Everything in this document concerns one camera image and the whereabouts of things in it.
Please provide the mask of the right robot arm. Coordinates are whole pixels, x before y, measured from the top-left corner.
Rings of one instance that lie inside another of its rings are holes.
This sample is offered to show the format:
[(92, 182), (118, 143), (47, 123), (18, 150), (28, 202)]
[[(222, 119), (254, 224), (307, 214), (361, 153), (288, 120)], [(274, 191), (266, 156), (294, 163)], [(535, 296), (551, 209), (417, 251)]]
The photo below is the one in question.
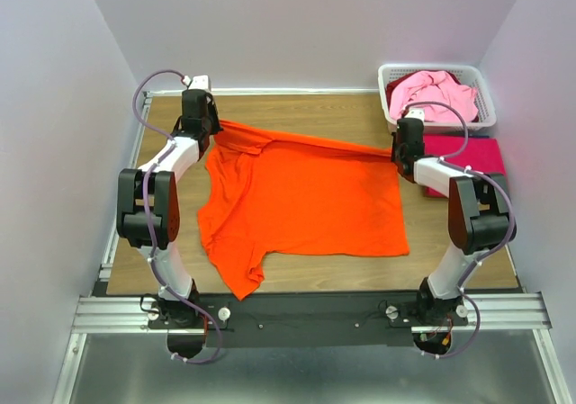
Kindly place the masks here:
[(432, 325), (455, 312), (483, 260), (516, 236), (507, 180), (503, 174), (484, 174), (427, 155), (424, 122), (412, 117), (397, 120), (391, 161), (404, 179), (448, 200), (450, 244), (419, 286), (413, 305), (416, 319)]

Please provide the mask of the orange t-shirt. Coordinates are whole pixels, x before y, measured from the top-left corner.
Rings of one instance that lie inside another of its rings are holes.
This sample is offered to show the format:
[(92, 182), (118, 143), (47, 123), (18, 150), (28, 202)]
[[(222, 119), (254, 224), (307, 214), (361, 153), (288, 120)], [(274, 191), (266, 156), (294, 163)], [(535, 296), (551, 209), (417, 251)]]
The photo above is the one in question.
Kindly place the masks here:
[(224, 121), (205, 166), (211, 194), (198, 213), (202, 247), (239, 300), (264, 281), (270, 253), (410, 251), (388, 149)]

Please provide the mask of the aluminium frame rail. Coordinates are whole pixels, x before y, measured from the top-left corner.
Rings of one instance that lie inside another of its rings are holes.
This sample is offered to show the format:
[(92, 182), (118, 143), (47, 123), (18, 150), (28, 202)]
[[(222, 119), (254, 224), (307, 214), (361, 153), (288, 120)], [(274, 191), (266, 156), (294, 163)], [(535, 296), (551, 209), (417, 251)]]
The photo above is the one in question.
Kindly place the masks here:
[[(481, 312), (481, 329), (531, 330), (554, 401), (571, 403), (549, 329), (552, 327), (543, 297), (538, 293), (481, 293), (472, 299)], [(69, 403), (87, 338), (92, 334), (147, 334), (147, 315), (138, 297), (82, 297), (76, 305), (54, 403)]]

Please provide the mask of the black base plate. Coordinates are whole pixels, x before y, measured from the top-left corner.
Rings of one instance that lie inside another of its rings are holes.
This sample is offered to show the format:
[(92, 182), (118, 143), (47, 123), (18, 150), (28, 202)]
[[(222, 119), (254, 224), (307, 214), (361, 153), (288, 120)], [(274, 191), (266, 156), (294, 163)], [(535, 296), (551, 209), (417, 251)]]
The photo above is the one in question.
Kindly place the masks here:
[(169, 352), (191, 361), (236, 348), (413, 346), (444, 354), (468, 323), (464, 301), (433, 302), (416, 291), (195, 295), (194, 310), (153, 297), (148, 328), (167, 333)]

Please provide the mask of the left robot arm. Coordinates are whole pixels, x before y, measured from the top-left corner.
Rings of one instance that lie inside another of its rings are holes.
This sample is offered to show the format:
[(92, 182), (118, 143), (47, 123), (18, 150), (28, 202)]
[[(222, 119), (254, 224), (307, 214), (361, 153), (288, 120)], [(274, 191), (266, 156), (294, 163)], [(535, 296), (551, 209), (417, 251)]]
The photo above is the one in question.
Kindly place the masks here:
[(166, 145), (146, 164), (123, 169), (118, 176), (117, 233), (144, 257), (157, 281), (153, 312), (181, 328), (196, 321), (216, 323), (199, 307), (194, 279), (186, 272), (176, 244), (181, 221), (177, 184), (201, 160), (211, 136), (220, 131), (212, 93), (186, 89), (182, 114), (166, 135)]

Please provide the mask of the folded magenta t-shirt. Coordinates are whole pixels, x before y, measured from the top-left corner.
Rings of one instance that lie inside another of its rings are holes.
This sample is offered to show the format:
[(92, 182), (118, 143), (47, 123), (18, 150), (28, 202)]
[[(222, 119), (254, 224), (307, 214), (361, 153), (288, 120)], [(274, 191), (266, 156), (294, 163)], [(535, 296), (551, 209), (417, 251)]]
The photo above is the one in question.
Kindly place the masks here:
[[(454, 153), (463, 143), (463, 136), (424, 135), (425, 152), (435, 157)], [(469, 138), (465, 150), (446, 161), (459, 167), (470, 166), (473, 170), (483, 173), (506, 174), (498, 141), (488, 137)]]

